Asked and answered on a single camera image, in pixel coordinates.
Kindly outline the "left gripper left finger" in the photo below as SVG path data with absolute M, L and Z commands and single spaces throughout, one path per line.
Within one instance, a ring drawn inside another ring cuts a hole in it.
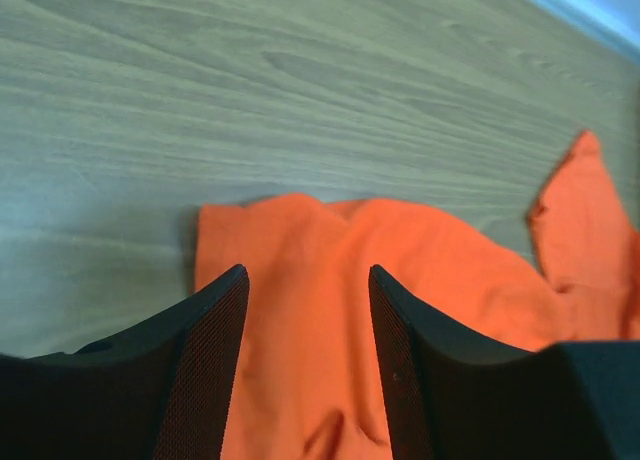
M 234 266 L 74 353 L 1 359 L 5 459 L 217 459 L 245 325 Z

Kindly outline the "orange t shirt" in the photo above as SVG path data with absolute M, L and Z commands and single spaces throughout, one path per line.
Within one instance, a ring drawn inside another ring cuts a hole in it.
M 537 264 L 439 209 L 291 194 L 198 217 L 195 285 L 233 265 L 250 292 L 225 459 L 388 459 L 368 276 L 487 336 L 538 350 L 637 339 L 639 233 L 581 133 L 529 214 Z

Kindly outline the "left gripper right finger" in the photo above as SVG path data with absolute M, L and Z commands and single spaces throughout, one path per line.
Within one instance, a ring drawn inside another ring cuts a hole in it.
M 639 345 L 491 339 L 380 266 L 370 310 L 396 459 L 635 459 Z

